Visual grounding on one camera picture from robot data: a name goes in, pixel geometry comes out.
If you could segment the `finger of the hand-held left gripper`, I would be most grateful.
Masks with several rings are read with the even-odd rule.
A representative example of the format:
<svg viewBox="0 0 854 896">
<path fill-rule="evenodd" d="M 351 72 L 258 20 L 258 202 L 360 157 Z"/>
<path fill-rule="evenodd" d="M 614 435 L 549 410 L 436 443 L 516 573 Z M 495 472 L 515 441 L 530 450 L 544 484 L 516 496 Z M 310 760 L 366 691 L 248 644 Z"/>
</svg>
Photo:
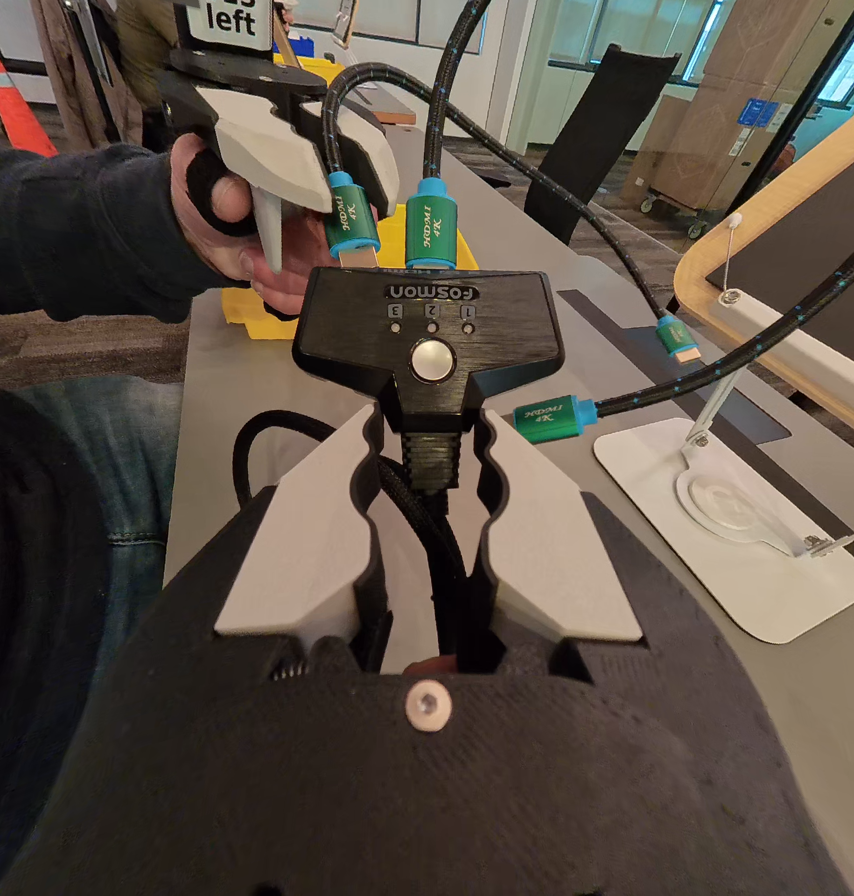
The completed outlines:
<svg viewBox="0 0 854 896">
<path fill-rule="evenodd" d="M 339 119 L 342 170 L 365 190 L 378 218 L 391 217 L 399 198 L 400 177 L 394 152 L 380 122 Z"/>
<path fill-rule="evenodd" d="M 320 152 L 273 113 L 269 99 L 217 91 L 215 113 L 218 152 L 231 173 L 298 207 L 332 209 Z"/>
</svg>

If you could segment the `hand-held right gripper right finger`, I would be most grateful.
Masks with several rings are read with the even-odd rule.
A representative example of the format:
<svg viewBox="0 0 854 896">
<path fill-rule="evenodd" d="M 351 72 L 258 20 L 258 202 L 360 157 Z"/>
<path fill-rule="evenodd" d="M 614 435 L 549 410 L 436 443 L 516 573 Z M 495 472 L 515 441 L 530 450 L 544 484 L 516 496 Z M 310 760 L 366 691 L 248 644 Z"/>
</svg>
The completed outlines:
<svg viewBox="0 0 854 896">
<path fill-rule="evenodd" d="M 488 520 L 470 577 L 469 624 L 511 623 L 551 643 L 636 644 L 642 629 L 578 484 L 492 410 L 474 427 Z"/>
</svg>

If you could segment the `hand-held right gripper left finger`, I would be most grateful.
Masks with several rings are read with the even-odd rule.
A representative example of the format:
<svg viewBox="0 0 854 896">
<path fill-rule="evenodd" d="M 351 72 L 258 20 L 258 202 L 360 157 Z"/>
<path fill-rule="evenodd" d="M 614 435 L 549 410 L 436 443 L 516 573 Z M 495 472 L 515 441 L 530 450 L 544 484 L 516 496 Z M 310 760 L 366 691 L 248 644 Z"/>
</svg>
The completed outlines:
<svg viewBox="0 0 854 896">
<path fill-rule="evenodd" d="M 386 577 L 368 515 L 380 491 L 384 420 L 364 407 L 281 477 L 215 631 L 335 636 L 356 658 L 386 650 Z"/>
</svg>

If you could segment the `black hdmi switch box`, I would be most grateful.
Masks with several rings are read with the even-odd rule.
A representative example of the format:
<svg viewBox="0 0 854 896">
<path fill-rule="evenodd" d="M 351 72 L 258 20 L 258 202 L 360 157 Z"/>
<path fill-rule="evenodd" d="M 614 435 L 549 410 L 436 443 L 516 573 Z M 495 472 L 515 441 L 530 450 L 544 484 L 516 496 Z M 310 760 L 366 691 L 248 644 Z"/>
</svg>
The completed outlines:
<svg viewBox="0 0 854 896">
<path fill-rule="evenodd" d="M 484 403 L 563 364 L 547 277 L 395 277 L 377 268 L 319 268 L 309 280 L 292 357 L 302 372 L 373 400 L 367 407 L 377 407 L 384 420 L 379 493 L 397 506 L 426 554 L 440 648 L 456 654 L 466 673 L 496 670 L 506 648 L 497 634 L 471 630 L 470 577 L 448 522 L 448 492 L 458 487 L 463 434 L 475 426 Z M 269 428 L 306 434 L 319 444 L 338 430 L 284 410 L 250 420 L 232 454 L 242 508 L 252 501 L 252 442 Z M 386 649 L 391 626 L 386 587 Z M 283 636 L 301 651 L 315 646 L 307 651 L 295 637 Z M 363 671 L 377 673 L 385 653 L 354 658 Z"/>
</svg>

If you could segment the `person's left forearm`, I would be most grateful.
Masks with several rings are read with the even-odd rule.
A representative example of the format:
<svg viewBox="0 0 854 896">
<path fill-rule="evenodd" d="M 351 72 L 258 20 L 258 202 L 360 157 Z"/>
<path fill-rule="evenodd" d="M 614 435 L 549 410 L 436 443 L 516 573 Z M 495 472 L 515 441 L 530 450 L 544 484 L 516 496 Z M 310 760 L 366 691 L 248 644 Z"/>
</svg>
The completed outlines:
<svg viewBox="0 0 854 896">
<path fill-rule="evenodd" d="M 168 156 L 115 144 L 45 158 L 0 145 L 0 315 L 146 315 L 178 323 L 231 281 L 175 216 Z"/>
</svg>

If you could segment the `person's left hand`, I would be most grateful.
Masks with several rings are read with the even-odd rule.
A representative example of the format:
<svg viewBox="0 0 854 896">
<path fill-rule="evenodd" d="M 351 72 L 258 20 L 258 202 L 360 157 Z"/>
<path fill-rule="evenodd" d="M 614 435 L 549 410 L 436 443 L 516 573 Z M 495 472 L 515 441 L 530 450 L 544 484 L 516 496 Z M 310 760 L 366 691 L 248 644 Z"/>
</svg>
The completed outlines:
<svg viewBox="0 0 854 896">
<path fill-rule="evenodd" d="M 233 238 L 220 233 L 192 202 L 187 172 L 205 149 L 203 140 L 187 133 L 175 141 L 169 153 L 172 204 L 185 241 L 223 279 L 237 287 L 249 287 L 278 315 L 297 317 L 312 270 L 335 264 L 321 215 L 305 210 L 283 221 L 282 264 L 277 271 L 267 262 L 258 235 Z"/>
</svg>

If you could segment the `person's leg in jeans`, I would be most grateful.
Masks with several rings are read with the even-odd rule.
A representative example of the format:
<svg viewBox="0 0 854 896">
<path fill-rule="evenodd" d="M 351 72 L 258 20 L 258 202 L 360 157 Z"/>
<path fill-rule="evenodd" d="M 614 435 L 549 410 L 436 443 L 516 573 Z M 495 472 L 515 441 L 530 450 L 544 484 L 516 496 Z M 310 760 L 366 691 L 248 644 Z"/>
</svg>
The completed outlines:
<svg viewBox="0 0 854 896">
<path fill-rule="evenodd" d="M 110 556 L 99 664 L 108 664 L 160 593 L 183 384 L 71 378 L 17 391 L 73 442 L 97 483 Z"/>
</svg>

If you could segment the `black chair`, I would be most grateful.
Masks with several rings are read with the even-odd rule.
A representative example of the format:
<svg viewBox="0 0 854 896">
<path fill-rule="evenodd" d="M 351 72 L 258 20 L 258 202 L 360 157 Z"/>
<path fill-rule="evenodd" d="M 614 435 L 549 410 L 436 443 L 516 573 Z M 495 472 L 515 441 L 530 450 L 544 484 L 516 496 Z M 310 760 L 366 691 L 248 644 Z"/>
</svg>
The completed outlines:
<svg viewBox="0 0 854 896">
<path fill-rule="evenodd" d="M 681 53 L 647 56 L 612 44 L 538 167 L 588 204 L 656 105 Z"/>
</svg>

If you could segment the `orange cone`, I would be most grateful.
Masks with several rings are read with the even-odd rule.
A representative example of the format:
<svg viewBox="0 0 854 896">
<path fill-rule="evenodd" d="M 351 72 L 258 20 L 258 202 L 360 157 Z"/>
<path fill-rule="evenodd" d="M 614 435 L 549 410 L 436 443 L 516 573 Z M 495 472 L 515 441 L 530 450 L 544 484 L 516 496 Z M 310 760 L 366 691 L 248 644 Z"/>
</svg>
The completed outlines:
<svg viewBox="0 0 854 896">
<path fill-rule="evenodd" d="M 10 145 L 45 158 L 58 154 L 18 86 L 13 82 L 0 55 L 0 121 Z"/>
</svg>

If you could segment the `cardboard box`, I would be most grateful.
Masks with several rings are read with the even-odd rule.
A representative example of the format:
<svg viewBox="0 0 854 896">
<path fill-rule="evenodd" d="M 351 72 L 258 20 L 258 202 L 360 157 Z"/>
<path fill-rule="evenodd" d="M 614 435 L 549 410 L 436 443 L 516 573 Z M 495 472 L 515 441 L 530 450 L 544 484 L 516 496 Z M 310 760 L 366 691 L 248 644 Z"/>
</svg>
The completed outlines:
<svg viewBox="0 0 854 896">
<path fill-rule="evenodd" d="M 695 96 L 648 187 L 651 210 L 674 214 L 679 251 L 718 223 L 818 64 L 811 37 L 826 2 L 733 4 Z"/>
</svg>

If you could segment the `grey panel with wooden rim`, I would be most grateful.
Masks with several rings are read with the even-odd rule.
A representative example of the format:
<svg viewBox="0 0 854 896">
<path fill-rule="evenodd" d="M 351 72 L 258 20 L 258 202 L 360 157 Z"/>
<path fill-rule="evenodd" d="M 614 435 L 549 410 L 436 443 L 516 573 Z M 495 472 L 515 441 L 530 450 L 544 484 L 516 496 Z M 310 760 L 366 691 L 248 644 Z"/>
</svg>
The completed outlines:
<svg viewBox="0 0 854 896">
<path fill-rule="evenodd" d="M 680 304 L 733 348 L 791 310 L 854 252 L 854 161 L 816 192 L 773 206 L 771 183 L 728 238 L 717 225 L 679 262 Z M 854 285 L 760 364 L 854 427 Z"/>
</svg>

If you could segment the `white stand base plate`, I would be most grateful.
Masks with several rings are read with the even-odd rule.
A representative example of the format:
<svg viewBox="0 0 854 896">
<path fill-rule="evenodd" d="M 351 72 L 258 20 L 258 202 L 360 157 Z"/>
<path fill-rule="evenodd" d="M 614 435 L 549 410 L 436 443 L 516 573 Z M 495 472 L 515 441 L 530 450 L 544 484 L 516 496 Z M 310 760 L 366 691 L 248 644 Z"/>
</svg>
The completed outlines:
<svg viewBox="0 0 854 896">
<path fill-rule="evenodd" d="M 847 547 L 820 558 L 791 558 L 763 543 L 734 543 L 704 529 L 682 508 L 675 480 L 685 470 L 680 447 L 692 428 L 669 419 L 598 437 L 600 464 L 747 634 L 767 644 L 788 644 L 854 605 L 854 556 Z M 713 435 L 744 464 L 752 484 L 769 486 L 768 499 L 787 500 L 783 517 L 800 537 L 829 537 L 799 506 Z"/>
</svg>

